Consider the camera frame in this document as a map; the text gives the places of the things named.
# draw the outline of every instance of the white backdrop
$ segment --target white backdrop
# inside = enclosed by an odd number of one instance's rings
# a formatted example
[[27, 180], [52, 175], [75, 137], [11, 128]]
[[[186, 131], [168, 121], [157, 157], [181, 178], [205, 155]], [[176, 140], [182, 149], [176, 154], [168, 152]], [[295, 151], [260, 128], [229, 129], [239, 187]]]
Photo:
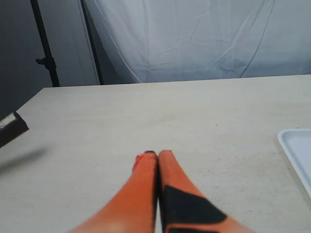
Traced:
[[117, 73], [163, 82], [311, 73], [310, 0], [86, 0]]

